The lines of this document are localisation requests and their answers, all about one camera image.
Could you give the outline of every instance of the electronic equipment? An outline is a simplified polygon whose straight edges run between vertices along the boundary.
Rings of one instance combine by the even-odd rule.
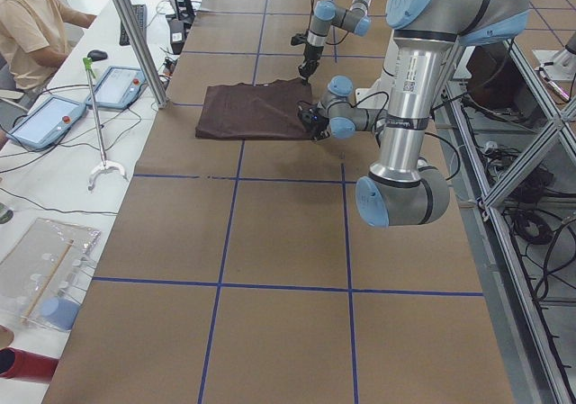
[[[147,8],[144,4],[134,4],[132,6],[132,11],[136,15],[136,20],[138,20],[138,26],[142,31],[142,35],[144,35],[144,40],[146,40],[146,20],[147,20]],[[122,22],[120,22],[120,41],[121,46],[130,46],[130,37],[128,36],[128,32]]]
[[[174,14],[166,16],[170,27],[170,48],[172,53],[182,53],[186,37],[196,17],[191,0],[169,0]]]
[[[127,109],[140,95],[144,83],[146,78],[139,68],[108,67],[94,88],[98,107]],[[92,98],[88,96],[85,103],[92,106]]]
[[[25,146],[44,149],[55,143],[86,112],[86,104],[51,96],[8,133],[8,138]]]

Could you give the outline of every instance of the person's arm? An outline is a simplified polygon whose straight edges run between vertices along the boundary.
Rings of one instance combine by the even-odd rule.
[[[34,62],[42,67],[60,68],[68,55],[55,51],[52,47],[45,47],[28,53]]]
[[[60,11],[60,15],[62,16],[62,20],[65,23],[74,24],[75,26],[88,29],[96,18],[95,15],[74,10],[59,0],[54,0],[54,2],[56,3],[58,10]]]
[[[68,23],[74,24],[75,26],[80,26],[81,28],[88,29],[92,22],[95,20],[96,16],[93,14],[86,14],[77,12],[77,14],[69,19]]]

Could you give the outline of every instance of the table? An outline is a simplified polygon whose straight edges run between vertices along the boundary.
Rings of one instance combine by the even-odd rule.
[[[166,49],[169,46],[169,29],[163,15],[154,14],[161,0],[132,0],[134,4],[148,6],[148,46],[153,59],[160,66],[164,60]],[[102,49],[108,53],[109,58],[94,63],[96,74],[102,74],[110,65],[137,67],[136,57],[129,47],[118,45],[120,21],[112,3],[109,3],[91,28],[85,31],[82,40],[76,45],[65,64],[50,81],[48,88],[63,85],[86,84],[86,72],[82,58],[91,49]],[[67,91],[55,91],[54,94],[83,101],[87,95],[86,88]],[[37,104],[46,99],[42,96]],[[109,146],[119,134],[128,129],[141,117],[137,126],[126,132],[117,145],[109,152],[110,159],[125,165],[129,177],[140,156],[145,140],[155,119],[157,108],[150,91],[145,91],[131,109],[137,113],[124,112],[113,121],[105,125],[103,137]],[[116,116],[117,112],[101,111],[104,122]],[[67,135],[72,139],[94,127],[94,117],[89,112],[80,120]],[[90,143],[98,146],[95,132],[92,130],[78,140],[70,143]],[[6,145],[0,153],[0,171],[6,168],[19,166],[37,157],[38,153],[27,154],[22,157],[6,157],[22,152],[22,148],[12,142]],[[128,189],[128,182],[117,173],[102,175],[98,178],[92,193],[87,191],[88,176],[94,166],[100,162],[97,150],[81,146],[77,148],[58,147],[41,160],[20,170],[0,175],[3,178],[0,186],[12,193],[28,197],[46,207],[61,210],[90,210],[117,212],[122,199]],[[38,217],[62,220],[74,224],[93,227],[102,231],[99,243],[96,245],[92,257],[98,259],[106,239],[110,235],[115,217],[104,215],[69,214],[62,215],[56,212],[42,211],[26,201],[14,199],[6,193],[0,192],[0,202],[9,205],[14,210],[13,219],[0,226],[0,258],[4,258],[25,230],[31,226]],[[45,355],[59,357],[67,342],[68,334],[37,328],[23,328],[18,320],[0,312],[0,324],[14,328],[16,337],[13,346],[24,350]],[[40,402],[47,386],[33,383],[14,381],[1,381],[1,402]]]
[[[513,402],[455,197],[437,223],[370,229],[370,134],[194,138],[208,85],[296,76],[309,1],[202,2],[45,404]],[[327,49],[316,97],[379,76],[384,2]],[[447,174],[436,141],[423,154]]]

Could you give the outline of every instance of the grid of blue tape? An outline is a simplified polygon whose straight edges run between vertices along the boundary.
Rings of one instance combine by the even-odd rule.
[[[252,84],[256,84],[258,63],[261,56],[294,56],[292,54],[267,54],[262,53],[262,40],[264,37],[264,29],[266,26],[266,16],[268,1],[265,0],[265,10],[263,13],[250,13],[254,15],[262,15],[262,27],[260,30],[260,38],[258,42],[258,49],[256,53],[224,53],[224,52],[200,52],[200,51],[187,51],[186,53],[196,53],[196,54],[231,54],[231,55],[252,55],[256,56],[256,63],[254,67],[254,73],[252,76]],[[336,33],[333,32],[333,39],[336,42]],[[382,59],[382,57],[366,57],[366,56],[342,56],[338,55],[338,46],[334,49],[334,59],[338,62],[338,58],[375,58]],[[174,103],[174,105],[186,106],[186,107],[202,107],[201,103]],[[351,364],[352,364],[352,382],[354,387],[354,401],[355,404],[359,402],[359,392],[358,392],[358,375],[357,375],[357,363],[356,363],[356,325],[354,316],[354,296],[355,294],[395,294],[395,295],[410,295],[410,296],[437,296],[437,297],[465,297],[465,298],[481,298],[483,294],[481,292],[433,292],[433,291],[413,291],[413,290],[392,290],[392,289],[357,289],[354,287],[354,281],[352,276],[352,256],[350,253],[350,232],[348,228],[348,210],[347,210],[347,185],[355,184],[355,181],[346,180],[346,167],[344,163],[341,164],[341,179],[339,181],[323,181],[323,180],[305,180],[305,179],[267,179],[267,178],[245,178],[241,177],[242,162],[244,159],[244,148],[246,142],[242,141],[241,148],[238,156],[238,166],[235,177],[219,177],[212,176],[213,179],[226,179],[234,181],[234,190],[232,194],[232,201],[229,211],[228,227],[226,230],[226,239],[224,243],[224,249],[222,252],[222,258],[220,263],[220,272],[218,277],[218,282],[216,283],[206,283],[206,282],[192,282],[192,281],[169,281],[169,280],[146,280],[146,279],[132,279],[132,278],[115,278],[115,277],[95,277],[94,281],[98,282],[109,282],[109,283],[140,283],[140,284],[161,284],[161,285],[182,285],[182,286],[196,286],[196,287],[212,287],[216,289],[216,296],[214,299],[214,305],[212,309],[211,316],[211,326],[208,336],[208,344],[206,346],[206,353],[204,357],[204,364],[202,369],[202,382],[200,386],[200,392],[198,395],[198,404],[203,403],[204,391],[206,386],[206,381],[208,378],[208,373],[210,369],[210,357],[212,352],[212,344],[214,338],[214,330],[216,328],[216,323],[218,320],[218,308],[220,305],[221,290],[224,288],[237,288],[237,289],[249,289],[249,290],[277,290],[277,291],[296,291],[296,292],[336,292],[336,293],[347,293],[348,295],[348,310],[349,310],[349,320],[350,320],[350,345],[351,345]],[[180,178],[180,179],[199,179],[201,176],[198,175],[150,175],[150,174],[136,174],[134,177],[148,177],[148,178]],[[346,241],[346,272],[347,272],[347,287],[346,288],[333,288],[333,287],[306,287],[306,286],[290,286],[290,285],[266,285],[266,284],[246,284],[246,283],[225,283],[224,270],[226,267],[226,260],[228,257],[228,247],[230,241],[230,234],[232,231],[234,213],[236,208],[236,201],[238,195],[238,188],[240,183],[247,182],[270,182],[270,183],[295,183],[295,184],[339,184],[342,186],[342,201],[343,201],[343,214],[344,214],[344,236]]]
[[[545,16],[542,15],[542,13],[540,12],[540,10],[549,10],[549,11],[557,11],[557,12],[567,12],[567,13],[574,13],[574,10],[576,10],[576,6],[574,6],[574,4],[572,2],[570,2],[570,0],[564,0],[566,1],[566,3],[571,7],[571,8],[557,8],[557,7],[551,7],[551,8],[547,8],[544,6],[538,6],[536,7],[533,3],[530,3],[530,7],[538,14],[538,16],[542,19],[542,21],[544,22],[544,24],[546,25],[545,28],[543,29],[538,29],[538,28],[527,28],[527,31],[549,31],[551,32],[554,37],[558,40],[558,42],[563,46],[565,43],[562,41],[562,39],[558,36],[558,34],[556,33],[557,31],[573,31],[573,29],[555,29],[552,26],[550,26],[550,23],[546,20]]]

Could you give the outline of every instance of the beige t-shirt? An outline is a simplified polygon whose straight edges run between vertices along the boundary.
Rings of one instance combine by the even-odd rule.
[[[64,22],[74,21],[77,15],[81,13],[59,0],[0,0],[0,53],[19,88],[42,85],[57,71],[38,65],[28,53],[50,46],[68,54]]]

